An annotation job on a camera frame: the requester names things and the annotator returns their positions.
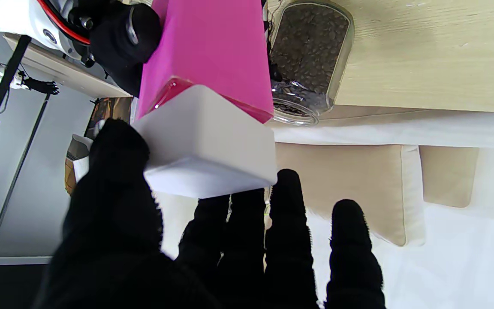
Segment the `finger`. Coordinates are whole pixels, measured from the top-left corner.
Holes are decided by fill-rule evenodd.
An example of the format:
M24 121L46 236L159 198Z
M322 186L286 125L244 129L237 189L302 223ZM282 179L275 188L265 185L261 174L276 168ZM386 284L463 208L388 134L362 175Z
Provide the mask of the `finger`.
M266 232L267 301L317 308L310 230L300 178L281 170L270 200L272 227Z
M371 248L361 207L351 200L335 204L327 308L384 308L382 271Z
M263 292L264 189L232 195L226 242L218 264L221 297L258 301Z
M199 200L194 219L184 229L178 244L176 261L190 268L209 290L214 287L221 258L228 205L229 195Z

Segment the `pillow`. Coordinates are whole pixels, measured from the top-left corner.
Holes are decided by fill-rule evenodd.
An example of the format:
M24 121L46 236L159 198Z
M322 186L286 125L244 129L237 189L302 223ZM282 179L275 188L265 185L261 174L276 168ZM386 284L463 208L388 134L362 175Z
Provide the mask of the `pillow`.
M464 208L470 204L479 148L420 146L424 201Z
M316 146L277 143L280 169L300 175L306 207L331 219L334 204L355 200L371 231L398 246L424 243L418 146Z

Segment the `gloved hand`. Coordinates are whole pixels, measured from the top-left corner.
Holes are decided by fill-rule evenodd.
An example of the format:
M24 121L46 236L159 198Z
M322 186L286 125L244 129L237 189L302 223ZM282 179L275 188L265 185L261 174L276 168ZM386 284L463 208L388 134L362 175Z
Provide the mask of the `gloved hand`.
M143 64L157 49L162 33L159 16L152 8L115 1L90 32L90 50L118 86L138 97Z

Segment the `gray wall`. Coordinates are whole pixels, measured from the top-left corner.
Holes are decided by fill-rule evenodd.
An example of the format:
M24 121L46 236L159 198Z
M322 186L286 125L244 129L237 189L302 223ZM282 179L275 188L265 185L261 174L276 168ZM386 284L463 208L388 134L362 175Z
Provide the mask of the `gray wall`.
M11 54L0 37L0 62ZM33 78L50 80L26 69ZM35 91L11 90L8 108L0 115L0 210L44 97ZM0 230L0 256L49 255L57 245L69 199L63 182L66 150L73 133L83 135L92 99L61 87L60 94L49 100Z

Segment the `wooden table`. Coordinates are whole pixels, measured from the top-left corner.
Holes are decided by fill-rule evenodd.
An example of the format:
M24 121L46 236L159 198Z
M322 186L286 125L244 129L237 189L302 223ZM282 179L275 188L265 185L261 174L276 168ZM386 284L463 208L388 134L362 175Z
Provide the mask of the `wooden table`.
M494 112L494 0L333 2L355 20L336 104Z

